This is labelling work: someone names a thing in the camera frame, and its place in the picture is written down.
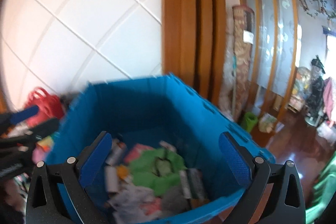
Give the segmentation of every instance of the wooden floor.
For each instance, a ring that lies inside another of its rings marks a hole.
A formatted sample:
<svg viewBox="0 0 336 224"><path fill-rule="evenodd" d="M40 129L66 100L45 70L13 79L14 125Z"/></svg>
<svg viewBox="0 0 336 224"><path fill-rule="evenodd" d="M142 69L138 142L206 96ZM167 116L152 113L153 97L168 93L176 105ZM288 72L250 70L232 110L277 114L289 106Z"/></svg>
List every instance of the wooden floor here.
<svg viewBox="0 0 336 224"><path fill-rule="evenodd" d="M306 124L302 114L287 112L284 118L284 128L274 136L261 133L255 127L252 137L257 143L264 146L274 155L276 162L283 164L286 160L295 162L301 184L306 206L310 202L310 193L315 179L325 164L333 155L335 148L317 135L316 128ZM256 210L250 224L257 222L266 204L270 190L265 190L262 201ZM210 223L217 224L224 220L232 208L224 211L219 217L213 218Z"/></svg>

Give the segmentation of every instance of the white cylinder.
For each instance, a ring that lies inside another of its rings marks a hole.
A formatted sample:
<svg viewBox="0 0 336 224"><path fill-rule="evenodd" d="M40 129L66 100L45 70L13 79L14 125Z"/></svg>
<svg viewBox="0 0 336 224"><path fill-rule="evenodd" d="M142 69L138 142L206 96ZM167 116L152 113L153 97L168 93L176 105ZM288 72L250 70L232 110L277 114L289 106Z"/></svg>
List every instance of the white cylinder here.
<svg viewBox="0 0 336 224"><path fill-rule="evenodd" d="M113 166L105 167L105 189L107 193L118 193L119 191L117 169Z"/></svg>

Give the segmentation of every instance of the green trash can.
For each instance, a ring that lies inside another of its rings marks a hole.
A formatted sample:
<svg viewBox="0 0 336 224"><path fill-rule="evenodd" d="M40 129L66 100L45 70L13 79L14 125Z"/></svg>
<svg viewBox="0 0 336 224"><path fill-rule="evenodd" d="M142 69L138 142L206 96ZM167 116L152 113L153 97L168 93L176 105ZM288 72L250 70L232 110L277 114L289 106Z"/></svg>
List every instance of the green trash can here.
<svg viewBox="0 0 336 224"><path fill-rule="evenodd" d="M243 120L240 123L242 129L245 129L248 133L251 133L254 126L258 123L258 117L252 112L246 112Z"/></svg>

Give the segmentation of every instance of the white tile wall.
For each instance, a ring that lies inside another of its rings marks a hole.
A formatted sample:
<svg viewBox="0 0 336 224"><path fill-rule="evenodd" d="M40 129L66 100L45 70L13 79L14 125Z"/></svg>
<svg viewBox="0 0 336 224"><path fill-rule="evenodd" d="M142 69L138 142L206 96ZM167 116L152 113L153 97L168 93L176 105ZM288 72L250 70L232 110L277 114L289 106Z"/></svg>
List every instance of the white tile wall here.
<svg viewBox="0 0 336 224"><path fill-rule="evenodd" d="M5 96L62 94L88 81L161 74L161 0L4 0Z"/></svg>

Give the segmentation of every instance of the blue gripper pad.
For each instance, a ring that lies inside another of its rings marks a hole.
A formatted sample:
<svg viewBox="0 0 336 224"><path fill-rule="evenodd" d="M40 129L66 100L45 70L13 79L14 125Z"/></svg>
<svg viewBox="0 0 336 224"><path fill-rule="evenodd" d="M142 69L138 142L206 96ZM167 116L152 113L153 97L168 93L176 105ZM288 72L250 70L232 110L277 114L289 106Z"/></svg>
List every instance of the blue gripper pad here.
<svg viewBox="0 0 336 224"><path fill-rule="evenodd" d="M219 136L218 144L237 182L247 189L252 183L250 167L224 133Z"/></svg>
<svg viewBox="0 0 336 224"><path fill-rule="evenodd" d="M112 136L106 133L80 169L79 183L83 188L92 184L111 147Z"/></svg>
<svg viewBox="0 0 336 224"><path fill-rule="evenodd" d="M32 106L23 111L13 113L10 117L11 124L18 124L19 122L23 122L24 120L36 115L39 112L38 106Z"/></svg>

